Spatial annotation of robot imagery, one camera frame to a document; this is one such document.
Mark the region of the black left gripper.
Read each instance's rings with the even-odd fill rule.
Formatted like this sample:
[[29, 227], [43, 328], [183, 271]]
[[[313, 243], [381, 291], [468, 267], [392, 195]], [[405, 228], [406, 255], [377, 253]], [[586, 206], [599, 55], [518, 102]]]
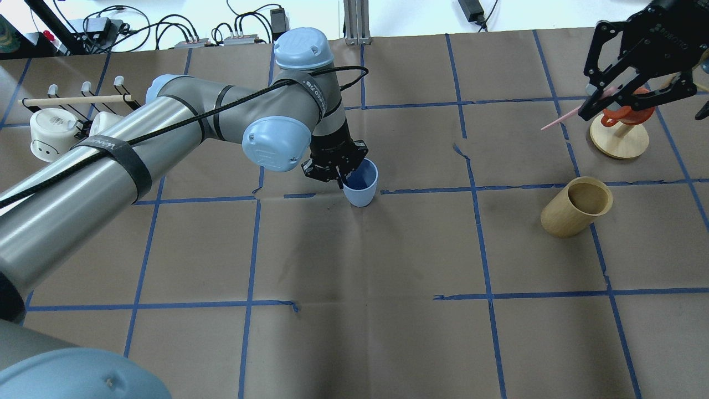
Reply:
[[350, 172], [359, 167], [369, 149], [362, 140], [313, 136], [310, 156], [302, 163], [306, 177], [321, 182], [338, 182], [341, 190], [348, 185]]

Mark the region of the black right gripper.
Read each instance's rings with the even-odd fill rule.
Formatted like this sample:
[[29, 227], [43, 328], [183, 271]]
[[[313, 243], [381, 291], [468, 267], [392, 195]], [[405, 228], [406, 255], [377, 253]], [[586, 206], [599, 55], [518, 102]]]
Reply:
[[[619, 35], [618, 56], [602, 69], [601, 50]], [[624, 21], [599, 21], [583, 67], [588, 97], [578, 116], [588, 121], [604, 109], [628, 106], [641, 112], [691, 98], [698, 86], [689, 70], [707, 58], [707, 46], [706, 1], [652, 1]], [[627, 70], [635, 77], [611, 90], [613, 80]], [[649, 79], [666, 75], [663, 88], [643, 91]]]

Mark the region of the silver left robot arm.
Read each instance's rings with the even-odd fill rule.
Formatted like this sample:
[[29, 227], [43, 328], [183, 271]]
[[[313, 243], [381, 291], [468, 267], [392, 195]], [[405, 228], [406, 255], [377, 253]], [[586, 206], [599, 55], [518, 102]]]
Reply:
[[321, 31], [297, 28], [274, 43], [280, 73], [255, 93], [158, 76], [144, 106], [2, 193], [3, 398], [170, 398], [122, 355], [23, 328], [26, 296], [205, 139], [240, 144], [266, 170], [347, 183], [369, 150], [350, 136], [334, 58]]

